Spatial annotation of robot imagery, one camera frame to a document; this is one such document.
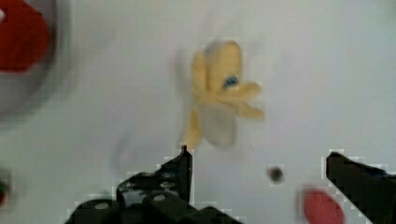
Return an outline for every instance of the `yellow plush toy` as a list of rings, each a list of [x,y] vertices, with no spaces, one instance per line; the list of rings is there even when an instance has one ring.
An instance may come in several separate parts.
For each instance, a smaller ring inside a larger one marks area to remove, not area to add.
[[[242,52],[229,41],[212,53],[194,56],[192,70],[193,109],[187,125],[185,144],[195,149],[202,137],[216,147],[229,147],[236,138],[236,116],[262,119],[260,109],[247,101],[262,88],[254,82],[241,82]]]

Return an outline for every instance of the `red ball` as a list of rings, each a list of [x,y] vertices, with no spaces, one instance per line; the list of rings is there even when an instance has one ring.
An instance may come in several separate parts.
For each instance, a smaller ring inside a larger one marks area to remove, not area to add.
[[[320,189],[309,190],[304,196],[304,213],[310,224],[344,224],[341,206]]]
[[[0,207],[4,204],[7,197],[7,186],[0,182]]]
[[[38,63],[50,45],[48,26],[23,0],[0,0],[0,71],[23,73]]]

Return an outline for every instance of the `blue eye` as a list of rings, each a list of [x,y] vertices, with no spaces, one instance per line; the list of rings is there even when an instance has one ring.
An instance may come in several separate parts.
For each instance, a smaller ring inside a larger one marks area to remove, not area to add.
[[[237,83],[238,83],[238,78],[236,76],[227,77],[227,79],[225,79],[224,81],[223,89],[227,89],[231,86],[236,85]]]

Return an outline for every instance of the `screw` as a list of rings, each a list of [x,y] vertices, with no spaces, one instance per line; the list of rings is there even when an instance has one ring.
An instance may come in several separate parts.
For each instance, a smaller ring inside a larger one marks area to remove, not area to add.
[[[160,201],[165,200],[165,198],[166,198],[165,195],[159,194],[159,195],[155,195],[153,199],[155,202],[160,202]]]
[[[154,173],[143,173],[142,176],[154,176]]]
[[[102,209],[107,209],[107,208],[108,208],[108,204],[107,204],[107,203],[98,203],[98,204],[95,206],[95,208],[96,208],[96,209],[100,209],[100,210],[102,210]]]
[[[164,189],[169,189],[169,188],[172,188],[174,185],[175,185],[174,183],[163,182],[163,183],[161,183],[160,186],[161,186],[162,188],[164,188]]]
[[[172,178],[172,177],[174,177],[174,175],[173,175],[173,174],[165,173],[165,174],[163,174],[163,177],[164,177],[164,178]]]

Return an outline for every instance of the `white background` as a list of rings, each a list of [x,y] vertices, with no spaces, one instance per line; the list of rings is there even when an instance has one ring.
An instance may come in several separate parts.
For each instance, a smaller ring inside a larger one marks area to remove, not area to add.
[[[336,196],[323,176],[330,149],[396,171],[394,0],[67,5],[72,61],[55,68],[67,82],[0,135],[0,162],[15,188],[2,224],[64,223],[79,203],[111,197],[104,194],[128,172],[176,156],[191,58],[217,40],[241,45],[244,79],[263,87],[252,103],[266,117],[238,120],[234,148],[205,140],[196,148],[196,207],[214,203],[244,223],[306,223],[303,187]],[[266,176],[271,164],[284,167],[280,186]],[[342,206],[346,223],[366,223],[349,202]]]

